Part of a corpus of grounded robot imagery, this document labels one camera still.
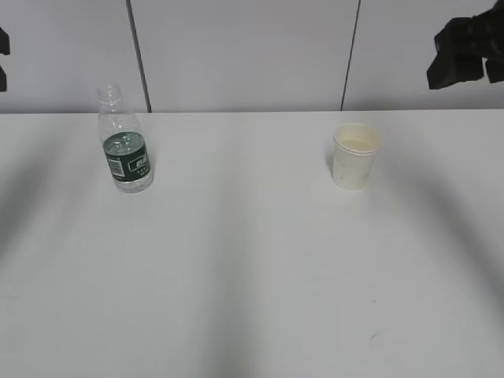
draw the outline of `bottle neck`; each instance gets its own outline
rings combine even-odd
[[[107,113],[124,113],[122,98],[111,101],[101,101],[100,114],[107,114]]]

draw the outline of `green bottle label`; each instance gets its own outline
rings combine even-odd
[[[149,156],[145,144],[131,154],[118,156],[105,153],[105,156],[113,178],[122,183],[140,180],[150,172]]]

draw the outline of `cup rim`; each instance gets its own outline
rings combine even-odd
[[[375,134],[375,137],[378,138],[378,143],[376,144],[376,148],[373,148],[372,150],[361,151],[361,150],[354,150],[354,149],[351,149],[351,148],[344,146],[338,140],[337,135],[338,135],[340,128],[345,127],[345,126],[365,126],[370,132]],[[376,154],[376,152],[378,152],[378,150],[381,148],[380,134],[376,131],[376,129],[372,128],[368,124],[363,124],[363,123],[358,123],[358,122],[350,122],[348,124],[342,124],[341,126],[339,126],[338,130],[336,130],[333,135],[333,139],[334,139],[335,143],[339,146],[339,148],[341,148],[342,150],[346,151],[347,153],[353,154],[353,155],[359,155],[359,156],[373,155],[373,154]]]

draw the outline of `white wall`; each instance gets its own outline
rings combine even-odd
[[[504,83],[428,89],[433,38],[495,0],[361,0],[345,110],[502,108]],[[153,111],[337,110],[358,0],[132,0]],[[0,113],[146,103],[125,0],[2,0]]]
[[[345,110],[490,109],[504,106],[504,83],[428,89],[434,35],[454,17],[489,10],[495,0],[362,0]]]
[[[11,42],[0,55],[8,80],[0,113],[96,112],[96,88],[109,81],[146,111],[123,0],[2,0],[0,8]]]
[[[358,0],[133,0],[153,111],[337,110]]]

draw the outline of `water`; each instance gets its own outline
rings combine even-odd
[[[138,132],[121,132],[110,136],[103,143],[103,150],[112,157],[125,157],[135,154],[145,147],[145,140]],[[147,189],[154,178],[152,167],[141,179],[132,182],[122,182],[113,175],[113,181],[120,191],[125,193],[138,193]]]

